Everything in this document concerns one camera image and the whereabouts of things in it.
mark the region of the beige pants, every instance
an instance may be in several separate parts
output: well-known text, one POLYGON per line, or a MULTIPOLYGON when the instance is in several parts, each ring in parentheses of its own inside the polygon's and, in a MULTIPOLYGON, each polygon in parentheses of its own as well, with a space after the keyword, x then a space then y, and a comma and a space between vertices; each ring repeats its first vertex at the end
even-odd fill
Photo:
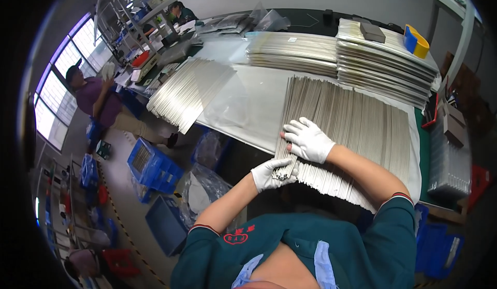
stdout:
POLYGON ((115 128, 120 131, 129 131, 135 137, 140 136, 151 143, 160 144, 164 141, 164 137, 155 133, 153 130, 147 127, 147 125, 135 118, 133 113, 129 111, 125 106, 123 110, 116 117, 116 121, 110 128, 115 128))

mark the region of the brown cardboard piece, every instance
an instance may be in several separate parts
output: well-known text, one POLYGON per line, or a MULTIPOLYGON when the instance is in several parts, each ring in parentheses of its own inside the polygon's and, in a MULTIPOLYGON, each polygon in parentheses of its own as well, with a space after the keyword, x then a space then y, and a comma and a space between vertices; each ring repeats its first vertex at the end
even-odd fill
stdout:
POLYGON ((455 146, 462 148, 464 146, 464 129, 463 127, 450 115, 443 117, 443 133, 447 139, 455 146))
POLYGON ((449 104, 445 104, 447 108, 449 109, 449 115, 454 118, 457 123, 459 123, 463 128, 466 127, 466 122, 464 121, 464 116, 463 113, 461 113, 459 110, 454 108, 453 106, 449 104))

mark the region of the plastic stool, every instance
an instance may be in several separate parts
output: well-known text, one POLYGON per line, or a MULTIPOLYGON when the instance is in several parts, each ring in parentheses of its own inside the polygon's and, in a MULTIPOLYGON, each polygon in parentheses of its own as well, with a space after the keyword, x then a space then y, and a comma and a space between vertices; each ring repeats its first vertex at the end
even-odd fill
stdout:
POLYGON ((133 266, 129 258, 129 249, 105 249, 102 255, 109 264, 110 271, 118 277, 133 277, 140 274, 140 270, 133 266))

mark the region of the baseball cap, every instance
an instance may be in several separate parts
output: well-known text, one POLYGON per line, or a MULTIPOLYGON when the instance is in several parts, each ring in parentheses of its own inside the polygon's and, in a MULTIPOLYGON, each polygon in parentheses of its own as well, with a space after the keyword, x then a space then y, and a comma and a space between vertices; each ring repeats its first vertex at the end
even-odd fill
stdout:
POLYGON ((79 66, 81 66, 81 62, 82 60, 80 58, 74 66, 71 66, 69 67, 69 69, 67 69, 67 72, 65 73, 65 82, 67 83, 68 87, 71 87, 72 77, 78 72, 79 66))

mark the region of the light blue collar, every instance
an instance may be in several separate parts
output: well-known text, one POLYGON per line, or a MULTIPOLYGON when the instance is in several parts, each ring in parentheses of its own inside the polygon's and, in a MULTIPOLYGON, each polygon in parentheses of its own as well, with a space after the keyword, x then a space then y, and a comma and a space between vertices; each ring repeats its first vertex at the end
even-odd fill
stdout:
MULTIPOLYGON (((330 257, 328 255, 329 246, 330 245, 327 242, 320 240, 316 247, 316 251, 314 252, 314 268, 316 269, 316 280, 320 289, 336 289, 337 287, 332 263, 330 262, 330 257)), ((244 265, 235 281, 233 281, 231 289, 241 287, 252 281, 250 280, 252 272, 263 256, 263 254, 260 254, 253 257, 244 265)))

